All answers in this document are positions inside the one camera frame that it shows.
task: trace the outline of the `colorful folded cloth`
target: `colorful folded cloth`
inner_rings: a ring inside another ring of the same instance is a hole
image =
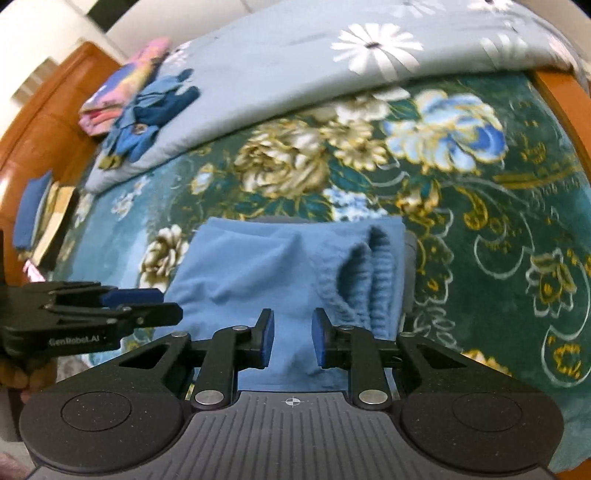
[[[312,312],[336,325],[394,338],[404,290],[404,224],[399,217],[357,223],[257,223],[212,218],[196,232],[165,294],[184,318],[155,336],[188,331],[210,338],[275,312],[275,341],[264,371],[241,372],[241,390],[345,390],[346,373],[318,367]]]
[[[79,122],[82,129],[91,136],[107,133],[123,108],[153,78],[169,48],[168,38],[156,38],[111,75],[82,105]]]
[[[160,129],[199,98],[194,86],[178,93],[192,73],[184,70],[176,76],[164,76],[136,95],[105,139],[99,168],[119,168],[124,160],[134,163],[141,158],[154,144]]]

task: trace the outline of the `bed frame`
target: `bed frame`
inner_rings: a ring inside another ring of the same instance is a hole
[[[90,42],[76,49],[23,106],[0,140],[0,229],[10,285],[26,282],[12,248],[12,231],[30,179],[53,170],[54,180],[76,184],[97,142],[78,126],[80,106],[120,65]]]

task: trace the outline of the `wooden bed edge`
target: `wooden bed edge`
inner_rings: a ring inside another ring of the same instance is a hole
[[[535,70],[531,80],[566,130],[591,181],[591,96],[566,72]]]

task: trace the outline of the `floral blanket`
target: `floral blanket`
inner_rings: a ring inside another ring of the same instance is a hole
[[[558,471],[591,453],[590,197],[524,74],[421,80],[242,129],[85,195],[54,277],[166,290],[211,216],[403,215],[418,238],[405,328],[552,395],[566,424]]]

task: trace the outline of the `human hand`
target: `human hand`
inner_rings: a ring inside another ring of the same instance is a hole
[[[16,365],[9,358],[0,358],[0,385],[21,391],[21,400],[26,403],[31,395],[56,382],[57,362],[49,360],[42,367],[30,370],[30,373]]]

